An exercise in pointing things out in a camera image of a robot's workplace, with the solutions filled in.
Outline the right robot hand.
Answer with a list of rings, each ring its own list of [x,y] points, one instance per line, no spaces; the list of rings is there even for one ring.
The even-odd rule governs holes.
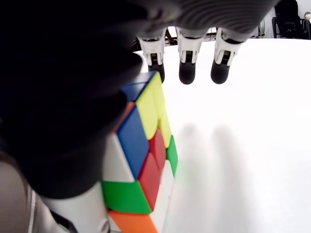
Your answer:
[[[121,85],[140,72],[139,33],[219,26],[242,41],[275,0],[3,0],[0,145],[38,194],[74,200],[97,184]]]

